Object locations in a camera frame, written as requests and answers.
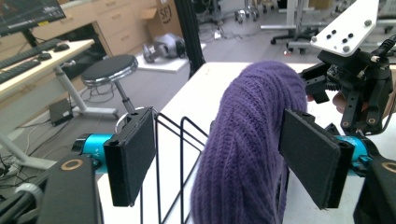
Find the round stool seat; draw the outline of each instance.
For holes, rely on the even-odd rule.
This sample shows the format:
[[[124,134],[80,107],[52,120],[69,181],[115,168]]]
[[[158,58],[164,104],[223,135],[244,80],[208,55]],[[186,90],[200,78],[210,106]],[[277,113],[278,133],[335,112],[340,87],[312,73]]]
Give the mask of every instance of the round stool seat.
[[[81,74],[86,86],[100,86],[131,75],[138,62],[133,55],[118,55],[93,64]]]

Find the computer mouse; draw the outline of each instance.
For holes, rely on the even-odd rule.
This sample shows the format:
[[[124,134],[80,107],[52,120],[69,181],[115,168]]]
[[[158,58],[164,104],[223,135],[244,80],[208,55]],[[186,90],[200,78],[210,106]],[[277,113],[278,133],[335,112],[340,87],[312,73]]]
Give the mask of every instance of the computer mouse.
[[[37,55],[37,59],[39,61],[46,61],[46,60],[51,59],[51,58],[52,58],[52,56],[50,56],[50,53],[47,53],[47,52],[42,52],[42,53]]]
[[[70,49],[70,47],[67,44],[63,43],[63,44],[56,46],[56,48],[53,51],[59,52],[59,51],[64,51],[66,49]]]

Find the black stool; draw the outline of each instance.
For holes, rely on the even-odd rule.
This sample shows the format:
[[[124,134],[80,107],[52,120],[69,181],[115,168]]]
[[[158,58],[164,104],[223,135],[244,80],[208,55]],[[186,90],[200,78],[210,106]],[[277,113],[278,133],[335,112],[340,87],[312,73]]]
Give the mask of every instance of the black stool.
[[[131,75],[137,66],[138,62],[135,56],[118,55],[93,64],[81,74],[81,79],[87,87],[97,87],[108,83],[116,84],[126,110],[133,114],[134,106],[126,96],[119,79]]]

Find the ribbed knit texture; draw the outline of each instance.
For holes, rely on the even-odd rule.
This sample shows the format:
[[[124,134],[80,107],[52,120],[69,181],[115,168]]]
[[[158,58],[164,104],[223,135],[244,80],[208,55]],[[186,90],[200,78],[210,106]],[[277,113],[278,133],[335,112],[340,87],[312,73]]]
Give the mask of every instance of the ribbed knit texture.
[[[224,92],[192,188],[195,224],[282,222],[285,108],[305,111],[306,99],[304,83],[283,63],[254,63]]]

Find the gray machine on floor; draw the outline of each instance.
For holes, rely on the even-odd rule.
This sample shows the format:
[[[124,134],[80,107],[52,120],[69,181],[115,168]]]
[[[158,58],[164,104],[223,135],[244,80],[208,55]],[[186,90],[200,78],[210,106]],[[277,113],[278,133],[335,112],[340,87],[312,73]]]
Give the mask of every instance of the gray machine on floor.
[[[154,51],[143,45],[143,57],[147,63],[154,63],[158,58],[184,58],[186,45],[184,39],[174,34],[157,36],[154,38]]]

